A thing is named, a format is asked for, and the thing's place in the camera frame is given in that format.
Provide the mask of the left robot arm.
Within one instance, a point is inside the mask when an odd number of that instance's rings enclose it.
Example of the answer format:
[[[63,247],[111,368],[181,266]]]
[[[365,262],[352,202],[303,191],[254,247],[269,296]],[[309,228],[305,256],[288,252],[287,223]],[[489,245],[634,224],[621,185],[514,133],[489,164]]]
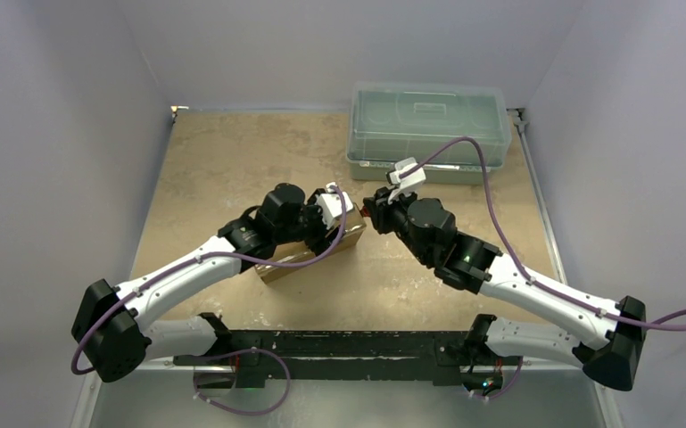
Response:
[[[182,323],[161,317],[184,300],[257,266],[304,268],[336,249],[355,205],[336,184],[310,196],[281,183],[261,204],[227,222],[205,243],[152,273],[112,285],[105,279],[84,291],[71,335],[77,348],[74,375],[97,373],[115,382],[148,359],[194,355],[207,364],[227,359],[230,340],[217,318],[200,315]]]

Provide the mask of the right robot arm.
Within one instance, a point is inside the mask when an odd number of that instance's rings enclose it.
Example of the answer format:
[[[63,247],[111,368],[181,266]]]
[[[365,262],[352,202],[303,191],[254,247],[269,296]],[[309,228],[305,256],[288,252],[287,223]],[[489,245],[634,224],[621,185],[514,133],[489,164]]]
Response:
[[[524,325],[482,314],[465,339],[478,363],[492,357],[551,359],[582,369],[594,382],[632,390],[646,332],[641,300],[600,298],[535,272],[498,246],[457,228],[440,200],[405,196],[381,187],[363,200],[381,235],[394,234],[443,284],[502,300],[544,319]]]

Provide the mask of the brown cardboard express box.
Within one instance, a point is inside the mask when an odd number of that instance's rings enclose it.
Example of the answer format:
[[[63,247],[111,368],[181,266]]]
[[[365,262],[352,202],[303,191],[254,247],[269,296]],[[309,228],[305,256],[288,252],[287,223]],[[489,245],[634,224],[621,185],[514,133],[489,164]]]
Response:
[[[345,233],[341,241],[330,252],[329,258],[336,253],[353,248],[358,243],[361,236],[363,236],[366,229],[366,221],[361,214],[356,210],[350,212],[346,219]],[[311,247],[304,242],[282,244],[277,247],[270,260],[280,263],[300,263],[311,260],[326,250],[335,239],[336,234],[337,229],[330,231],[322,241],[313,244]],[[264,284],[270,284],[281,277],[288,276],[293,272],[300,270],[299,267],[290,268],[265,265],[256,265],[253,269]]]

